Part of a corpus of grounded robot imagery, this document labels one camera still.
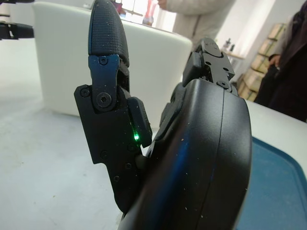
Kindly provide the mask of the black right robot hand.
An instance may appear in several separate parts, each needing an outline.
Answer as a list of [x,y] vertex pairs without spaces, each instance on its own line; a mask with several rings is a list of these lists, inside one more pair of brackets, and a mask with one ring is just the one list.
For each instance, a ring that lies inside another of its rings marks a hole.
[[249,187],[251,123],[217,44],[199,41],[156,135],[130,95],[127,40],[108,0],[93,4],[88,66],[92,84],[74,97],[92,161],[106,166],[123,214],[119,229],[235,229]]

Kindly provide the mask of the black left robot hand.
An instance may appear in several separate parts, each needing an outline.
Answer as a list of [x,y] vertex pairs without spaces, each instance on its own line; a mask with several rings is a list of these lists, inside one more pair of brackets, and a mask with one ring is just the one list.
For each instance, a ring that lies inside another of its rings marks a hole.
[[[0,6],[3,4],[28,4],[33,2],[35,2],[35,0],[1,0]],[[0,17],[10,17],[10,15],[7,13],[0,13]],[[18,40],[27,38],[34,38],[33,26],[22,23],[0,21],[0,40]]]

